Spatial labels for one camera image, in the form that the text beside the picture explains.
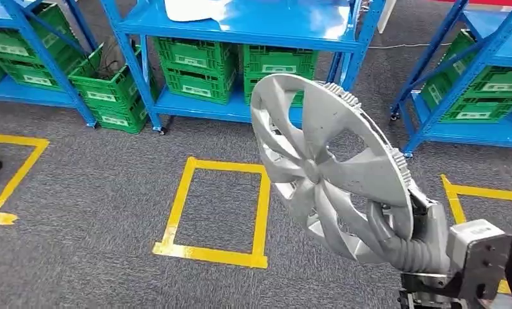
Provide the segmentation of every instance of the wheel cover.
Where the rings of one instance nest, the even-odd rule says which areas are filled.
[[[289,120],[299,90],[305,92],[302,130]],[[353,95],[335,84],[273,74],[254,88],[251,115],[267,174],[290,215],[309,235],[346,258],[367,263],[386,260],[365,214],[354,207],[352,193],[389,206],[395,233],[411,238],[407,164]],[[346,129],[368,147],[340,162],[327,144]],[[339,217],[349,233],[340,230]]]

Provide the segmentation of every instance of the yellow floor tape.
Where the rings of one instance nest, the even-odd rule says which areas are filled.
[[[49,141],[43,138],[33,138],[24,136],[13,136],[13,135],[0,135],[0,143],[3,144],[14,144],[23,146],[34,146],[34,150],[30,153],[30,156],[24,161],[23,165],[13,175],[13,178],[7,183],[2,193],[0,194],[0,208],[5,204],[5,201],[11,196],[15,188],[21,183],[21,180],[26,176],[28,171],[32,168],[37,159],[41,156]],[[7,214],[0,212],[0,225],[11,225],[17,219],[14,214]]]
[[[212,169],[217,171],[238,171],[244,173],[261,174],[260,194],[258,196],[258,208],[256,211],[256,223],[254,226],[254,240],[252,253],[232,252],[210,248],[190,247],[175,245],[174,238],[180,223],[180,217],[184,209],[185,199],[191,184],[191,178],[195,169]],[[154,254],[174,256],[186,259],[198,259],[216,263],[240,265],[245,267],[267,268],[267,257],[264,255],[265,234],[267,231],[267,211],[269,208],[270,180],[263,165],[243,164],[232,162],[218,162],[197,160],[190,157],[185,163],[184,173],[176,192],[176,198],[165,228],[163,240],[153,246]]]
[[[467,185],[453,185],[447,177],[442,174],[442,182],[445,188],[447,199],[449,200],[449,206],[455,218],[455,223],[466,222],[466,217],[462,206],[460,205],[459,195],[478,196],[481,198],[496,198],[500,200],[511,200],[512,191],[496,190],[480,187],[469,187]],[[506,280],[502,280],[498,286],[499,293],[511,294],[510,287]]]

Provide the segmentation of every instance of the white label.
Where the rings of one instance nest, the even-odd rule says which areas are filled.
[[[264,64],[263,69],[261,69],[264,73],[295,73],[298,71],[297,66],[272,66],[270,64]]]
[[[25,82],[31,82],[32,84],[41,84],[46,86],[53,86],[50,80],[42,79],[41,77],[34,77],[29,75],[23,75]]]
[[[24,48],[18,46],[0,44],[0,52],[12,53],[13,55],[29,56],[28,52]]]
[[[131,87],[129,88],[129,95],[133,95],[134,92],[136,92],[137,88],[136,88],[136,83],[133,81],[133,84],[131,85]]]
[[[111,118],[111,117],[107,117],[107,116],[102,116],[102,121],[110,123],[110,124],[118,124],[120,126],[126,126],[126,127],[129,126],[129,124],[127,123],[126,120],[117,119],[117,118]]]
[[[440,92],[436,88],[436,85],[430,85],[430,87],[428,87],[428,91],[430,91],[430,94],[432,95],[434,102],[436,102],[436,104],[439,104],[439,102],[442,100],[442,96],[440,95]]]
[[[485,84],[482,91],[512,91],[512,84],[494,84],[488,82]]]
[[[175,55],[175,61],[177,63],[183,63],[190,66],[200,66],[202,68],[208,68],[208,64],[205,59],[190,58],[182,55]]]
[[[142,111],[140,112],[140,119],[144,119],[144,118],[146,117],[146,115],[147,115],[147,111],[146,111],[146,109],[144,108],[144,110],[142,110]]]
[[[488,113],[460,113],[457,119],[488,119],[491,112]]]
[[[182,87],[183,92],[192,93],[194,95],[202,95],[204,97],[212,97],[210,90],[191,87],[191,86],[183,86]]]
[[[89,98],[95,98],[97,100],[103,100],[103,101],[110,101],[110,102],[117,102],[115,100],[115,97],[113,95],[107,95],[105,93],[98,93],[98,92],[90,92],[87,91],[87,97]]]

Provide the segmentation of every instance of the white cable on floor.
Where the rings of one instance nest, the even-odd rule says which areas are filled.
[[[390,48],[398,48],[398,47],[420,47],[420,46],[428,46],[430,44],[428,43],[422,43],[422,44],[400,44],[400,45],[393,45],[393,46],[370,46],[368,48],[373,48],[376,50],[388,50]],[[447,46],[451,45],[451,43],[444,43],[440,44],[441,46]]]

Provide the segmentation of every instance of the hubcap center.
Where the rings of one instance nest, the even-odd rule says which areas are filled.
[[[309,159],[303,162],[303,170],[311,182],[318,183],[320,181],[320,172],[313,160]]]

